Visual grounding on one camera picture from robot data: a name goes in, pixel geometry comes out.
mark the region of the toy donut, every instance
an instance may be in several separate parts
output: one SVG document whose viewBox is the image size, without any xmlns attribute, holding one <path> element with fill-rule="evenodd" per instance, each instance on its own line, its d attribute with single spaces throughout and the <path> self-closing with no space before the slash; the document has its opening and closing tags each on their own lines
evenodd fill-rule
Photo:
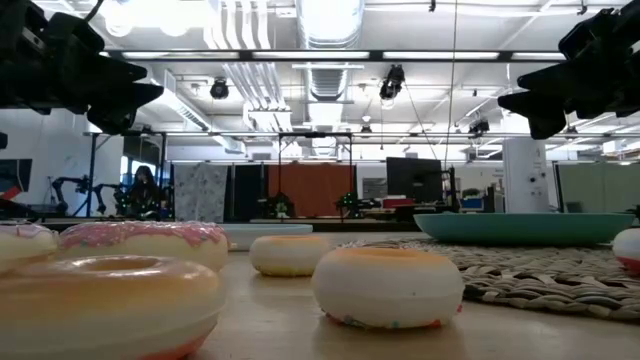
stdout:
<svg viewBox="0 0 640 360">
<path fill-rule="evenodd" d="M 179 359 L 217 323 L 215 272 L 170 258 L 101 256 L 0 276 L 0 359 Z"/>
<path fill-rule="evenodd" d="M 464 290 L 446 257 L 401 249 L 334 250 L 311 282 L 327 316 L 367 328 L 439 327 L 461 309 Z"/>
<path fill-rule="evenodd" d="M 251 244 L 253 267 L 269 276 L 310 276 L 331 244 L 319 236 L 264 236 Z"/>
<path fill-rule="evenodd" d="M 616 235 L 613 253 L 630 272 L 640 274 L 640 229 L 627 229 Z"/>
<path fill-rule="evenodd" d="M 57 250 L 51 230 L 34 224 L 0 224 L 0 273 L 48 260 Z"/>
<path fill-rule="evenodd" d="M 190 260 L 218 271 L 229 242 L 216 224 L 199 222 L 96 222 L 60 234 L 59 258 L 99 255 L 167 256 Z"/>
</svg>

